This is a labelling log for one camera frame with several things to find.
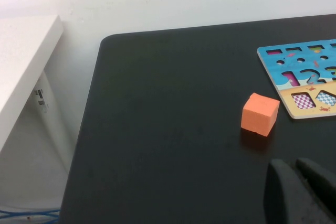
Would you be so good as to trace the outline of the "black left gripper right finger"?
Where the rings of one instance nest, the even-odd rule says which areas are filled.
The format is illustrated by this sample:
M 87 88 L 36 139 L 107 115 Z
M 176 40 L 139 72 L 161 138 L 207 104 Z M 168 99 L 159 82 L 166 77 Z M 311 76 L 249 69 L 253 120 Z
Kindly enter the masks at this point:
M 335 173 L 308 158 L 298 158 L 296 168 L 315 195 L 335 215 Z

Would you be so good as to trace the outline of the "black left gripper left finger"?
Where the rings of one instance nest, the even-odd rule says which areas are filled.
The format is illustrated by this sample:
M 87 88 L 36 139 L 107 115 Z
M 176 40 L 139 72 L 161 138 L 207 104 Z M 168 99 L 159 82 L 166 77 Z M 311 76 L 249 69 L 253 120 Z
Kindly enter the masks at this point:
M 312 191 L 296 162 L 269 162 L 263 207 L 266 223 L 335 223 L 335 215 Z

